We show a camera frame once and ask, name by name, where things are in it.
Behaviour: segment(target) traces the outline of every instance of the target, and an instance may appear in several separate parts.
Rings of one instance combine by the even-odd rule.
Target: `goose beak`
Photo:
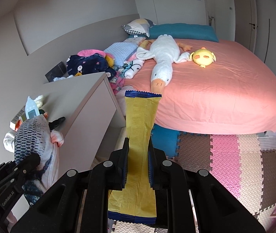
[[[162,94],[165,86],[166,84],[163,80],[155,79],[151,82],[151,91],[154,94]]]

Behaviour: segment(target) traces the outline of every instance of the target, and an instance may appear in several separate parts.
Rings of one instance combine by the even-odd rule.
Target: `silver screw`
[[[171,166],[172,162],[170,160],[164,160],[162,164],[163,166]]]
[[[105,161],[105,162],[103,163],[103,165],[104,165],[105,167],[110,167],[110,166],[113,165],[113,162],[112,162],[112,161]]]
[[[69,170],[68,172],[67,172],[67,175],[69,176],[69,177],[73,177],[74,175],[76,174],[76,171],[75,170]]]
[[[204,176],[204,177],[208,175],[208,171],[205,170],[205,169],[199,170],[198,173],[199,173],[201,176]]]

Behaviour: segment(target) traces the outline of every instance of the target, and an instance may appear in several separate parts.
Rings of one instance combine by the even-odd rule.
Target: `pink bed sheet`
[[[206,47],[217,61],[201,68],[193,61],[173,64],[173,78],[165,87],[155,123],[169,129],[201,134],[253,134],[276,131],[276,76],[242,45],[178,39]],[[146,60],[125,85],[151,90],[153,59]]]

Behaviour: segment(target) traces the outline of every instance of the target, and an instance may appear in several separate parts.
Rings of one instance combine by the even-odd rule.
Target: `black box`
[[[45,77],[47,78],[48,82],[52,82],[56,77],[63,77],[66,72],[67,66],[61,61],[52,70],[45,74]]]

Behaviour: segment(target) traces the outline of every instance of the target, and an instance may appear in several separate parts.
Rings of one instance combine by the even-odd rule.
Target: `teal pillow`
[[[166,23],[155,25],[149,29],[150,37],[147,39],[157,39],[160,35],[171,35],[173,38],[197,39],[219,42],[214,29],[209,25],[186,24],[186,23]]]

